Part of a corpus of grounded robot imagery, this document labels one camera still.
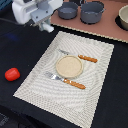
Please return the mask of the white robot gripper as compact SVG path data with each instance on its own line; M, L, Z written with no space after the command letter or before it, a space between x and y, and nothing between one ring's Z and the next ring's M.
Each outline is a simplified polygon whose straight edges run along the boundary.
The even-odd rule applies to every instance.
M62 3L63 0L13 0L12 10L19 24L25 24L29 20L38 24L49 19Z

